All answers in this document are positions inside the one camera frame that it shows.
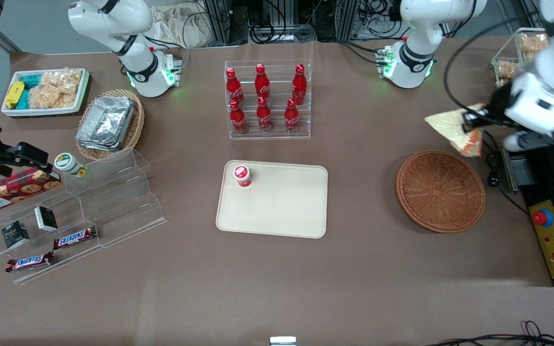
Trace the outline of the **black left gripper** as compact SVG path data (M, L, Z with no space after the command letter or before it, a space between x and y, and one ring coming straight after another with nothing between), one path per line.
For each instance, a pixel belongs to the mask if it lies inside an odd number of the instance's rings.
M488 125L499 125L503 127L516 127L516 123L505 115L506 108L512 105L511 88L513 83L506 83L497 88L484 110L466 111L465 121L488 121L491 122L465 122L462 125L464 133L477 131Z

